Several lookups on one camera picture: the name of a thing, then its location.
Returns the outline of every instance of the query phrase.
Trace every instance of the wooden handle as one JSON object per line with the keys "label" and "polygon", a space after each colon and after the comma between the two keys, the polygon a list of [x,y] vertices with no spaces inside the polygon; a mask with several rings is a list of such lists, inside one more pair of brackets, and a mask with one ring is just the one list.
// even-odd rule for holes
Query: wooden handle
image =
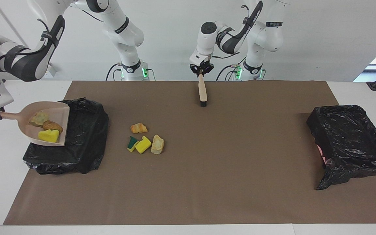
{"label": "wooden handle", "polygon": [[206,84],[204,83],[203,75],[200,74],[198,76],[200,78],[200,81],[198,82],[198,91],[200,92],[200,101],[205,102],[207,101],[207,90],[206,90]]}
{"label": "wooden handle", "polygon": [[3,119],[10,119],[10,120],[18,120],[19,119],[18,113],[1,112],[1,117]]}
{"label": "wooden handle", "polygon": [[17,120],[18,119],[18,113],[1,112],[1,117],[3,119]]}

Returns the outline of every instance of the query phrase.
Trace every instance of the white table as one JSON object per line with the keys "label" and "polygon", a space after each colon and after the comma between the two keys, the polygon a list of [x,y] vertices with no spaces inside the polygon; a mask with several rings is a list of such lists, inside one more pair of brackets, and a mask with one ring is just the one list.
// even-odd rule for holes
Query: white table
{"label": "white table", "polygon": [[[48,89],[56,85],[57,89]],[[25,83],[7,81],[6,87],[15,102],[7,112],[19,112],[31,102],[62,100],[71,81],[39,81]],[[376,92],[365,83],[328,82],[340,105],[357,104],[365,109],[376,126]],[[207,226],[2,226],[4,219],[27,174],[21,158],[29,142],[11,120],[0,121],[0,234],[258,234],[258,235],[372,235],[376,224],[328,225],[207,225]]]}

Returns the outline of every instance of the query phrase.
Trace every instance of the fried food piece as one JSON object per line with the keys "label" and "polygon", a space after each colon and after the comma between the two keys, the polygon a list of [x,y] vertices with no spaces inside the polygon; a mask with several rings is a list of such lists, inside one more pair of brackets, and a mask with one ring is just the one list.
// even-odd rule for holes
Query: fried food piece
{"label": "fried food piece", "polygon": [[143,125],[143,123],[138,123],[138,124],[132,125],[130,127],[130,129],[132,130],[132,132],[134,134],[143,133],[143,132],[147,132],[148,131],[148,129],[146,128],[145,125]]}
{"label": "fried food piece", "polygon": [[59,131],[59,134],[62,133],[63,131],[63,128],[57,124],[56,122],[52,122],[52,121],[46,121],[43,123],[43,130],[58,130]]}
{"label": "fried food piece", "polygon": [[33,126],[43,127],[43,123],[49,120],[49,115],[44,112],[36,113],[29,121]]}
{"label": "fried food piece", "polygon": [[165,141],[158,135],[153,137],[153,143],[151,148],[151,153],[160,154],[163,151],[163,145]]}

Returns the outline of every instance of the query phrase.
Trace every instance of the plastic bag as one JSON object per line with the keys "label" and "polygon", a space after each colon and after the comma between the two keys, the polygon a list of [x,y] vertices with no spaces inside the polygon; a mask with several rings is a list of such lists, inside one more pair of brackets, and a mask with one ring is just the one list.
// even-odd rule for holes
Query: plastic bag
{"label": "plastic bag", "polygon": [[307,125],[325,159],[317,190],[376,175],[376,128],[360,106],[316,107]]}
{"label": "plastic bag", "polygon": [[65,146],[30,143],[24,162],[43,174],[83,174],[98,169],[104,155],[108,115],[102,104],[85,98],[63,100],[70,107]]}

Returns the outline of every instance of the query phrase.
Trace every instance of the beige dustpan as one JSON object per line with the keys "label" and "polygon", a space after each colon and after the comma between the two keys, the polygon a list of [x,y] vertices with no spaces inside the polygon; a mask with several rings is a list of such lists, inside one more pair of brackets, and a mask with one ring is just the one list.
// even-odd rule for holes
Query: beige dustpan
{"label": "beige dustpan", "polygon": [[[38,112],[44,112],[49,115],[49,120],[62,126],[63,131],[58,138],[57,143],[51,143],[38,138],[39,131],[43,128],[29,124],[30,119]],[[19,113],[1,112],[3,119],[17,120],[18,128],[28,137],[31,143],[43,146],[64,146],[68,126],[69,106],[60,102],[42,101],[31,103],[24,107]]]}

